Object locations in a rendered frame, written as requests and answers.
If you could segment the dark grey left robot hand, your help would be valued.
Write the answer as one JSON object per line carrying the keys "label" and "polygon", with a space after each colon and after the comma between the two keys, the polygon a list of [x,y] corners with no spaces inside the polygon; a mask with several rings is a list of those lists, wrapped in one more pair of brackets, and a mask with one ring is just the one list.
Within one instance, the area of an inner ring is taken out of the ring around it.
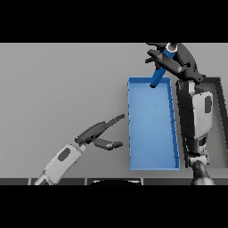
{"label": "dark grey left robot hand", "polygon": [[120,119],[124,118],[125,115],[121,114],[111,119],[108,122],[102,121],[93,126],[90,126],[82,134],[80,134],[75,142],[81,146],[82,144],[93,143],[95,147],[111,151],[119,148],[123,145],[122,142],[111,142],[101,139],[100,136],[111,126],[115,125]]}

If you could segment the blue pipe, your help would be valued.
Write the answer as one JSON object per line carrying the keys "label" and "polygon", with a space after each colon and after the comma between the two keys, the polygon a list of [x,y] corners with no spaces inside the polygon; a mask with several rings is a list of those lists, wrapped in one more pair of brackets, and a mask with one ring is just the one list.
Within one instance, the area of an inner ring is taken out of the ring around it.
{"label": "blue pipe", "polygon": [[177,53],[177,43],[151,43],[156,47],[156,50],[150,49],[148,55],[150,56],[146,62],[155,63],[155,71],[151,78],[151,88],[158,86],[160,80],[163,78],[167,71],[173,71],[176,67],[174,61],[175,54]]}

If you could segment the dark grey bin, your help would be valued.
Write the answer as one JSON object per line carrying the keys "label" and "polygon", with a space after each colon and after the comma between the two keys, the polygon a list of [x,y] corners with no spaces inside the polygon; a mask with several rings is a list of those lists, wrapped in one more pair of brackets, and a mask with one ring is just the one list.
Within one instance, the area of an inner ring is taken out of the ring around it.
{"label": "dark grey bin", "polygon": [[[176,81],[177,89],[183,88],[181,79]],[[197,88],[213,94],[213,127],[208,133],[207,147],[209,152],[209,168],[228,167],[228,116],[224,103],[224,93],[220,77],[208,77]]]}

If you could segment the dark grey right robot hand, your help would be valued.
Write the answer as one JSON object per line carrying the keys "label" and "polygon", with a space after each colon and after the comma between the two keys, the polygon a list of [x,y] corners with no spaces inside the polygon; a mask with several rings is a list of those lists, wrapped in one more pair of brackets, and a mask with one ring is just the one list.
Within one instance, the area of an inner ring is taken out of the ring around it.
{"label": "dark grey right robot hand", "polygon": [[179,79],[183,81],[191,80],[198,85],[206,78],[204,74],[199,73],[195,59],[182,43],[177,43],[177,53],[175,54],[174,61],[176,63],[175,69],[168,72]]}

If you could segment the blue bin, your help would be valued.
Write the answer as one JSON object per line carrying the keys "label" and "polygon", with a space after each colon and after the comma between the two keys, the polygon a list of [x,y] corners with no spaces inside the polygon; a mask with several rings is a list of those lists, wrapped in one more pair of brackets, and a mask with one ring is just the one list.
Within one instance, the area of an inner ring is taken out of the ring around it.
{"label": "blue bin", "polygon": [[129,77],[130,169],[167,171],[180,167],[171,78],[150,88],[150,77]]}

